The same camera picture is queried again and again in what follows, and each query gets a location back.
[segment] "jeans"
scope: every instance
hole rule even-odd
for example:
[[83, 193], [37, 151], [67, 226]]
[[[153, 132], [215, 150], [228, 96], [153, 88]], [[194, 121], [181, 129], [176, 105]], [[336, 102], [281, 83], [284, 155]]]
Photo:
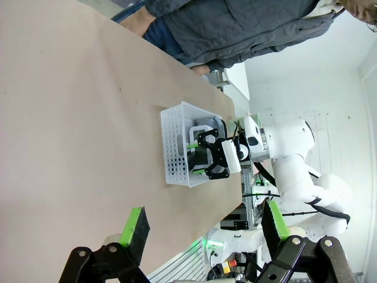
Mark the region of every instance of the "jeans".
[[[112, 20], [114, 22], [120, 23], [143, 6], [144, 1], [140, 1], [115, 15]], [[192, 63], [192, 60], [185, 55], [182, 48], [174, 39], [163, 18], [155, 19], [154, 22], [152, 22], [152, 24], [149, 26], [147, 32], [143, 35], [143, 38], [164, 51], [166, 54], [172, 56], [182, 64], [187, 65], [189, 63]]]

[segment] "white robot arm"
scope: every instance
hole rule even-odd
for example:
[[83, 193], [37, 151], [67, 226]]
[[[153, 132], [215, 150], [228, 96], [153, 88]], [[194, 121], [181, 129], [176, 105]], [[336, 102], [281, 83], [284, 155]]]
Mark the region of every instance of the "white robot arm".
[[[272, 159], [273, 174], [279, 195], [284, 200], [312, 205], [319, 213], [293, 226], [301, 227], [307, 237], [316, 242], [323, 236], [338, 236], [349, 222], [345, 214], [352, 201], [352, 191], [339, 177], [325, 174], [313, 182], [305, 158], [314, 147], [312, 130], [305, 121], [294, 121], [274, 127], [258, 128], [251, 117], [239, 120], [244, 132], [243, 144], [249, 148], [253, 162]], [[207, 249], [216, 249], [213, 263], [224, 261], [232, 252], [253, 252], [263, 240], [261, 231], [213, 230]]]

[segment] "ceiling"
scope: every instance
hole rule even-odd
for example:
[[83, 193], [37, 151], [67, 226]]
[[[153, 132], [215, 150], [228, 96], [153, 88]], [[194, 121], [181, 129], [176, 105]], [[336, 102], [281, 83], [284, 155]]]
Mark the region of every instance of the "ceiling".
[[302, 72], [339, 67], [358, 67], [367, 55], [377, 33], [365, 23], [344, 12], [329, 31], [318, 38], [246, 61], [248, 81], [282, 78]]

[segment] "perforated basket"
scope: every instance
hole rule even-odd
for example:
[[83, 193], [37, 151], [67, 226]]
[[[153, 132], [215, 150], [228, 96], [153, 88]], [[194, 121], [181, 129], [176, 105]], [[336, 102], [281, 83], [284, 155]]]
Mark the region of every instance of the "perforated basket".
[[209, 180], [206, 175], [188, 171], [186, 146], [190, 144], [189, 130], [196, 125], [195, 120], [212, 117], [221, 119], [186, 102], [161, 112], [166, 183], [195, 187]]

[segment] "wooden tabletop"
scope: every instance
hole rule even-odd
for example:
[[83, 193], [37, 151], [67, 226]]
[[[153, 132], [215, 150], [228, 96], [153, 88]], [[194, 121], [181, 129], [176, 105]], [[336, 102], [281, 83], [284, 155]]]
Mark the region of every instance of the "wooden tabletop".
[[72, 248], [99, 248], [134, 206], [148, 274], [241, 203], [239, 174], [165, 182], [160, 111], [227, 121], [226, 95], [79, 2], [4, 0], [0, 17], [1, 281], [58, 282]]

